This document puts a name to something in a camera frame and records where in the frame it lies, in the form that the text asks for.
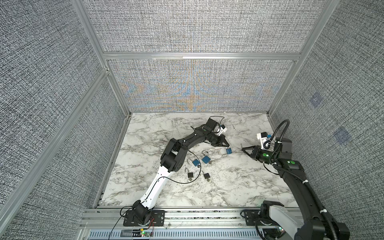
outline marble tabletop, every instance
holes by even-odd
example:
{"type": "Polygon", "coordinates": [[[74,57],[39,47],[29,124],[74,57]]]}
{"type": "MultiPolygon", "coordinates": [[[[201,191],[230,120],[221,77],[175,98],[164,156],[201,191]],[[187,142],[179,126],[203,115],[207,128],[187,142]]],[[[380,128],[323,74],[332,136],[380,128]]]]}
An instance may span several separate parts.
{"type": "MultiPolygon", "coordinates": [[[[160,156],[171,138],[180,139],[193,132],[190,126],[206,123],[212,115],[225,118],[224,133],[232,154],[224,147],[200,143],[190,150],[200,159],[205,155],[211,164],[202,163],[203,175],[191,184],[168,181],[160,193],[158,207],[258,207],[264,200],[280,201],[286,207],[297,203],[286,183],[266,171],[263,164],[241,152],[242,147],[258,144],[256,133],[272,132],[265,114],[257,113],[134,113],[116,159],[100,205],[131,205],[147,190],[160,166],[160,156]]],[[[188,182],[187,172],[196,177],[199,168],[188,153],[182,168],[172,179],[188,182]]]]}

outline textured wall panel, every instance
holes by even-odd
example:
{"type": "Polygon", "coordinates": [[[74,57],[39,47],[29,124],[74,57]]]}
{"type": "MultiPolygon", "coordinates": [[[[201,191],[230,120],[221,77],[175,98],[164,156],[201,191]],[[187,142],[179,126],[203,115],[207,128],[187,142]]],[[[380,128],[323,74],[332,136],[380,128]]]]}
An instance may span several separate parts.
{"type": "Polygon", "coordinates": [[[266,111],[292,61],[111,60],[133,111],[266,111]]]}
{"type": "Polygon", "coordinates": [[[384,2],[341,0],[272,116],[351,239],[383,239],[384,2]]]}
{"type": "Polygon", "coordinates": [[[101,71],[69,0],[1,2],[0,207],[101,71]]]}
{"type": "Polygon", "coordinates": [[[1,239],[74,239],[124,118],[105,80],[1,239]]]}
{"type": "Polygon", "coordinates": [[[300,52],[326,0],[84,0],[105,51],[300,52]]]}

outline robotic arm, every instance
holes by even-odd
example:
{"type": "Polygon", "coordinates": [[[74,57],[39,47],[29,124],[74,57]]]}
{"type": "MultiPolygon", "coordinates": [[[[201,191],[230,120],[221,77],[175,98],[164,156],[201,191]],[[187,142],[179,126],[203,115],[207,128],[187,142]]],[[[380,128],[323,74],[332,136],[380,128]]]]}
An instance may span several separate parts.
{"type": "Polygon", "coordinates": [[[222,134],[226,130],[227,128],[224,125],[220,125],[209,118],[207,123],[195,128],[190,135],[179,140],[172,138],[169,141],[161,155],[160,167],[155,179],[140,200],[133,204],[133,213],[141,224],[145,225],[149,222],[152,208],[155,206],[161,190],[169,177],[183,166],[188,150],[205,141],[208,141],[214,147],[230,147],[225,140],[225,135],[222,134]]]}
{"type": "Polygon", "coordinates": [[[294,240],[323,240],[325,234],[333,240],[348,240],[348,227],[344,223],[337,222],[326,210],[309,185],[300,162],[292,160],[292,142],[282,137],[289,125],[289,120],[284,122],[287,124],[281,137],[276,138],[274,151],[266,150],[269,148],[268,146],[266,148],[264,144],[266,133],[261,133],[261,137],[258,137],[261,146],[244,147],[242,151],[254,160],[271,164],[278,171],[280,177],[292,191],[304,222],[290,215],[281,203],[271,201],[263,202],[260,207],[259,218],[277,222],[294,240]]]}

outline white marble surface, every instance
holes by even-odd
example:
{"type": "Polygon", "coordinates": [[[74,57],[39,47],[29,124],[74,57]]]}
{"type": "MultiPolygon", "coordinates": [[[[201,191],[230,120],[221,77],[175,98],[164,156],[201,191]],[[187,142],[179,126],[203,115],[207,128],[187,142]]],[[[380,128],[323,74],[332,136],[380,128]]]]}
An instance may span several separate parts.
{"type": "MultiPolygon", "coordinates": [[[[263,164],[241,152],[242,146],[257,144],[256,133],[272,132],[266,115],[256,113],[133,114],[100,205],[131,205],[138,200],[157,173],[160,156],[169,140],[187,136],[193,131],[190,126],[200,126],[212,115],[225,116],[222,124],[228,130],[224,134],[233,153],[227,155],[224,147],[212,147],[207,143],[191,148],[200,159],[202,151],[208,151],[212,163],[202,163],[202,171],[209,173],[210,182],[202,174],[191,184],[168,181],[156,206],[257,207],[263,200],[275,200],[286,207],[297,207],[288,186],[279,176],[267,172],[263,164]]],[[[186,169],[198,175],[199,168],[187,161],[188,158],[195,159],[188,153],[184,165],[172,179],[188,182],[186,169]]]]}

